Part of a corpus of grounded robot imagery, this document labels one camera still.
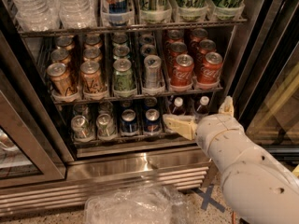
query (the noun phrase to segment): refrigerator door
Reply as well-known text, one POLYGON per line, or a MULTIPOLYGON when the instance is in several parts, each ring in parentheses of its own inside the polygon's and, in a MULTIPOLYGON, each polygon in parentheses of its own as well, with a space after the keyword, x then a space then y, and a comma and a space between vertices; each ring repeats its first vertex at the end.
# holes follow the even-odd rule
POLYGON ((64 179, 65 168, 0 70, 0 188, 64 179))
POLYGON ((284 161, 299 161, 298 5, 299 0, 283 0, 233 95, 249 138, 284 161))

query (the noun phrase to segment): speckled floor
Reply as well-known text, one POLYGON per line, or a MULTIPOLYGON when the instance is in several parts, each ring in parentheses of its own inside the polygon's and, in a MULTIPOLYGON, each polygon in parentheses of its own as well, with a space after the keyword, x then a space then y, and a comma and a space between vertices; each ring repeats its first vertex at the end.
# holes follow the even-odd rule
MULTIPOLYGON (((220 175, 217 174, 207 189, 192 189, 185 194, 192 204, 193 224, 231 224, 232 209, 223 200, 220 188, 220 175)), ((83 224, 84 206, 49 210, 37 214, 17 217, 0 217, 4 224, 83 224)))

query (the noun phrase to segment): blue x mark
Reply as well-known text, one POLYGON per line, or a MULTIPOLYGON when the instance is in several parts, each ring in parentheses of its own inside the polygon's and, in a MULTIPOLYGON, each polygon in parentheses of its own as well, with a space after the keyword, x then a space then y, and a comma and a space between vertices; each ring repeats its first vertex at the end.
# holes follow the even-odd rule
POLYGON ((218 210, 220 210, 222 213, 225 211, 225 207, 221 205, 220 203, 217 203, 212 197, 212 191, 214 189, 214 185, 208 186, 206 189, 206 192, 201 191, 200 189, 192 189, 196 194, 198 194, 200 197, 203 198, 202 206, 201 208, 206 211, 207 206, 209 203, 211 203, 213 206, 215 206, 218 210))

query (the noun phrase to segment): beverage cooler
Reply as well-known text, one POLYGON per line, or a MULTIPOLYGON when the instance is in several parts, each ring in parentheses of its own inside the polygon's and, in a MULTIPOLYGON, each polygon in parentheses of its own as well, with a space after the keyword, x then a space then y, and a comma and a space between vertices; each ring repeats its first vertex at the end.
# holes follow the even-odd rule
POLYGON ((0 0, 0 216, 140 185, 207 187, 213 161, 164 115, 198 121, 196 104, 217 113, 228 95, 254 142, 296 161, 297 7, 0 0))

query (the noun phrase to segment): refrigerator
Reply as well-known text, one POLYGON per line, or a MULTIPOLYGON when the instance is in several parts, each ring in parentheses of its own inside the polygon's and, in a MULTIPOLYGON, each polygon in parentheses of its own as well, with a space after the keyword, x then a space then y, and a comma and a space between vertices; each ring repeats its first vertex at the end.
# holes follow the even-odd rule
MULTIPOLYGON (((228 21, 178 21, 170 9, 169 20, 150 24, 142 21, 138 0, 131 0, 130 20, 124 26, 106 24, 102 0, 98 1, 96 27, 61 25, 58 29, 33 32, 22 29, 12 0, 0 0, 0 129, 16 148, 9 155, 19 155, 25 163, 16 173, 10 173, 8 166, 0 166, 1 173, 8 174, 0 180, 0 216, 83 205, 93 195, 140 185, 174 185, 179 190, 207 187, 217 168, 194 141, 169 132, 162 121, 158 133, 144 132, 142 105, 149 97, 157 99, 163 114, 165 101, 172 95, 187 100, 206 95, 209 113, 214 114, 230 95, 235 117, 249 138, 278 159, 296 162, 298 118, 287 105, 294 105, 298 95, 298 0, 244 0, 241 16, 228 21), (142 86, 139 54, 133 52, 136 91, 126 98, 116 95, 109 69, 113 34, 125 32, 131 40, 131 50, 136 51, 138 36, 151 30, 161 52, 164 31, 194 28, 206 29, 223 57, 216 87, 203 90, 192 86, 186 91, 173 91, 164 70, 164 90, 148 94, 142 86), (55 100, 46 75, 55 39, 74 36, 82 56, 86 35, 100 35, 104 41, 107 94, 100 99, 81 96, 68 102, 55 100), (134 136, 123 136, 120 130, 120 102, 127 100, 136 104, 139 133, 134 136), (95 128, 94 139, 79 142, 71 130, 74 105, 88 105, 97 116, 101 101, 114 105, 118 135, 102 140, 96 137, 95 128), (278 113, 286 110, 288 115, 278 113), (27 141, 22 132, 31 139, 27 141)), ((0 157, 5 161, 7 151, 1 150, 0 157)))

